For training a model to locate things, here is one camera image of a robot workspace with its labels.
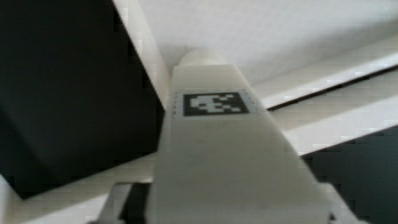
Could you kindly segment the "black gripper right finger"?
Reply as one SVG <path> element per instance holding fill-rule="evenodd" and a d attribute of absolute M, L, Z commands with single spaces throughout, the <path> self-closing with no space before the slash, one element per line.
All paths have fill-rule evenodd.
<path fill-rule="evenodd" d="M 370 224 L 358 218 L 333 184 L 322 183 L 320 187 L 331 202 L 329 224 Z"/>

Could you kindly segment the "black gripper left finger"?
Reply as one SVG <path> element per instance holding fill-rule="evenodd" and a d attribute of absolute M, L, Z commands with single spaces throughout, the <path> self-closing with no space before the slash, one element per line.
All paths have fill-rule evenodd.
<path fill-rule="evenodd" d="M 95 224 L 146 224 L 150 183 L 118 183 Z"/>

